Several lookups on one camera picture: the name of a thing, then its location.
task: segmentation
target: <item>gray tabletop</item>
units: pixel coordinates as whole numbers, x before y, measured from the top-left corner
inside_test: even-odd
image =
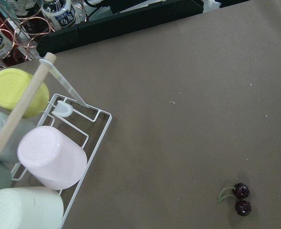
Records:
[[[281,229],[281,1],[252,0],[57,57],[84,100],[113,115],[64,229]],[[251,190],[247,217],[235,199],[217,202],[238,182]]]

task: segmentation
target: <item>dish drying rack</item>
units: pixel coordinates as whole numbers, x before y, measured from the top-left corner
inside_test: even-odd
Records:
[[[112,120],[112,115],[109,112],[103,111],[99,108],[86,104],[84,102],[84,100],[80,97],[80,95],[77,93],[77,91],[71,86],[71,84],[65,79],[65,77],[58,71],[58,69],[53,65],[52,62],[50,62],[49,60],[46,60],[46,59],[40,59],[39,61],[40,61],[40,66],[39,66],[38,70],[36,71],[36,73],[39,72],[39,69],[42,65],[44,65],[45,67],[47,66],[49,68],[49,72],[70,93],[70,95],[73,98],[69,98],[69,97],[63,96],[61,94],[54,94],[52,96],[51,100],[48,102],[48,105],[47,105],[45,111],[43,111],[43,114],[37,124],[37,127],[42,126],[42,125],[47,125],[47,123],[50,126],[54,126],[57,122],[66,124],[70,128],[73,128],[75,131],[77,131],[81,136],[83,136],[84,140],[79,142],[79,145],[83,149],[85,148],[87,143],[89,143],[90,139],[92,139],[92,138],[94,139],[94,142],[92,143],[93,149],[91,150],[90,153],[88,153],[86,151],[88,162],[87,162],[86,169],[85,169],[81,179],[74,186],[72,186],[70,188],[67,188],[64,190],[58,190],[59,195],[61,195],[63,193],[63,191],[66,191],[71,188],[75,188],[67,206],[65,206],[65,208],[64,208],[64,215],[62,217],[61,224],[58,227],[59,229],[61,229],[65,223],[65,220],[69,214],[69,211],[73,205],[73,202],[77,196],[77,193],[82,185],[82,182],[90,168],[93,158],[97,152],[97,149],[99,148],[99,146],[102,142],[102,139],[110,125],[110,122]],[[76,105],[79,108],[82,108],[83,110],[84,109],[90,110],[91,116],[85,115],[83,112],[80,112],[78,109],[75,109]],[[84,131],[80,127],[78,127],[75,122],[76,117],[78,117],[83,120],[86,120],[87,122],[94,124],[98,121],[98,119],[102,115],[104,116],[103,124],[102,125],[98,124],[98,125],[100,125],[101,132],[99,135],[96,135],[95,137],[92,137],[92,135],[87,133],[87,131]],[[24,168],[23,165],[21,165],[20,163],[16,163],[11,171],[12,181],[19,182],[23,179],[23,177],[25,177],[26,174],[27,174],[27,169]]]

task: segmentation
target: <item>wooden dowel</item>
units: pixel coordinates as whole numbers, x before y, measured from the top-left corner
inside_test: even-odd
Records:
[[[44,59],[54,64],[56,56],[48,52],[46,53]],[[13,131],[19,124],[25,111],[29,107],[40,85],[43,83],[46,75],[49,73],[49,70],[50,66],[48,64],[42,62],[39,65],[29,85],[27,86],[21,98],[17,102],[16,106],[10,113],[6,123],[0,131],[0,154],[4,149],[6,143],[8,142],[10,136],[12,135]]]

